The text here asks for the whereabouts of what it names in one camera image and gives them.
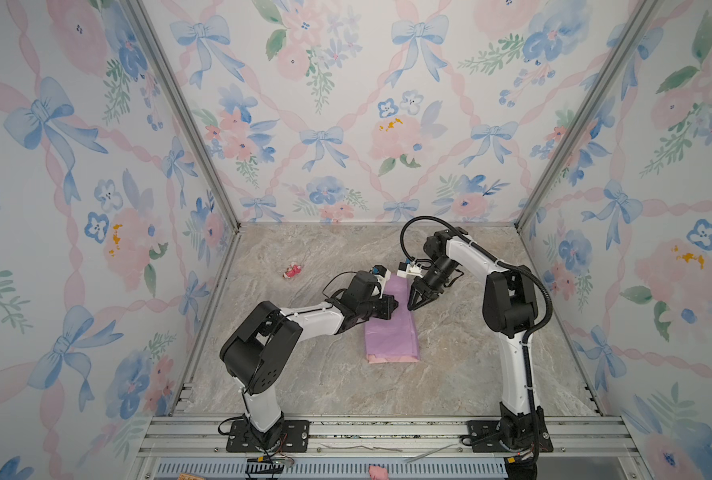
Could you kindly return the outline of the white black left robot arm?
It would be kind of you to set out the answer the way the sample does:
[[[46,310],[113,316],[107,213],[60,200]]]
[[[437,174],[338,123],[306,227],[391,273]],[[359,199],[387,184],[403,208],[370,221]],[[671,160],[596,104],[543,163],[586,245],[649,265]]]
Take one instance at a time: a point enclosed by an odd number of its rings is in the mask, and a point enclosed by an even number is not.
[[[372,319],[388,321],[399,302],[389,294],[342,302],[330,298],[313,306],[282,309],[259,303],[224,343],[219,358],[239,384],[242,417],[229,432],[229,452],[277,452],[299,433],[279,406],[275,383],[299,342],[336,336]]]

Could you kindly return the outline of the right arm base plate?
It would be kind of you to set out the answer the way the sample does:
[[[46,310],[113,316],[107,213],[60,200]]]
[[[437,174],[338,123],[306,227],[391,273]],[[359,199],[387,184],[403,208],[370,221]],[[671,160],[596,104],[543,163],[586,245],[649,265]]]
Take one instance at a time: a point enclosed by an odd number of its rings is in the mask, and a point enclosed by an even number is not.
[[[534,433],[531,428],[516,432],[514,428],[503,427],[501,420],[470,420],[466,423],[467,433],[461,443],[475,453],[526,454],[532,450]]]

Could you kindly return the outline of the pink purple wrapping paper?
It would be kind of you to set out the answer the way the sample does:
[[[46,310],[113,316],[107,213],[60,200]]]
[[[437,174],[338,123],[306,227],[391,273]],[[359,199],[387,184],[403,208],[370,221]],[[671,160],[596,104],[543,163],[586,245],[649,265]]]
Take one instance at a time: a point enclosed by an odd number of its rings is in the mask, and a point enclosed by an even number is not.
[[[392,276],[386,287],[387,294],[393,295],[399,306],[390,320],[370,319],[365,324],[366,359],[370,364],[419,362],[417,329],[413,314],[407,309],[408,280]]]

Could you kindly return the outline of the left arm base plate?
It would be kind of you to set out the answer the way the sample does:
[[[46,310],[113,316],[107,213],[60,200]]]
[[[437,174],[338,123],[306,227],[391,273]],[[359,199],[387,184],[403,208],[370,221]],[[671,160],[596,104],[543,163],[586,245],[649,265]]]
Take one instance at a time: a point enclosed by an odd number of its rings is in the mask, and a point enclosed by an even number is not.
[[[226,437],[229,453],[305,453],[308,449],[310,422],[281,418],[268,431],[261,432],[246,418],[230,420],[230,429],[218,432]]]

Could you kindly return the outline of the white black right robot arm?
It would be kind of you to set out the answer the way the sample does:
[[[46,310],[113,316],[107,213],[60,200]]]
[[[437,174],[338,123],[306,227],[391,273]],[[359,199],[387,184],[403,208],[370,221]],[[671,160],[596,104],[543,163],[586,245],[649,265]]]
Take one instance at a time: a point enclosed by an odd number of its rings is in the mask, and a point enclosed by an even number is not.
[[[416,311],[437,300],[454,283],[456,271],[483,285],[482,317],[498,335],[503,391],[495,439],[511,452],[538,450],[541,410],[530,358],[538,302],[530,271],[490,257],[467,235],[445,229],[426,238],[426,269],[415,275],[407,308]]]

